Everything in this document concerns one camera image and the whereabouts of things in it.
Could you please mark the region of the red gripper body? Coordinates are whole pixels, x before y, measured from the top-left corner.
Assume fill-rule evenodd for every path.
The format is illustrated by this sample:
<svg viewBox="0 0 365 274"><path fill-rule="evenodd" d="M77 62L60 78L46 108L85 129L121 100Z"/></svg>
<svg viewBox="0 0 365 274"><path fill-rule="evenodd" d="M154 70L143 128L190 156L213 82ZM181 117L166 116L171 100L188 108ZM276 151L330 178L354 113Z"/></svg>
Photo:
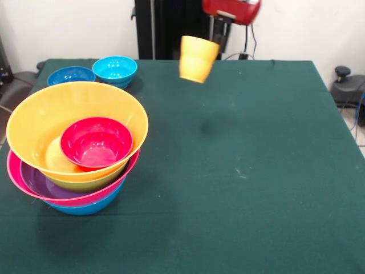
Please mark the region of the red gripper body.
<svg viewBox="0 0 365 274"><path fill-rule="evenodd" d="M237 25L250 25L256 18L262 1L203 0L202 8L206 14L215 18L227 19Z"/></svg>

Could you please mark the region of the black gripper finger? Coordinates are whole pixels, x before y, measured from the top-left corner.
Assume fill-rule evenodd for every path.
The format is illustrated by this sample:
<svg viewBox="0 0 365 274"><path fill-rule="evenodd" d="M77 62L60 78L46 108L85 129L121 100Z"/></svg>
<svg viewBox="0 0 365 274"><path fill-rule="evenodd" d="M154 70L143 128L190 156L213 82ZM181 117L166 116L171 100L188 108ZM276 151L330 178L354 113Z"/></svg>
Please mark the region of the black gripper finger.
<svg viewBox="0 0 365 274"><path fill-rule="evenodd" d="M231 23L223 22L221 28L221 38L220 38L220 53L224 53L226 50L226 45L229 39L231 29Z"/></svg>
<svg viewBox="0 0 365 274"><path fill-rule="evenodd" d="M214 43L223 43L224 41L225 22L223 17L214 17L212 41Z"/></svg>

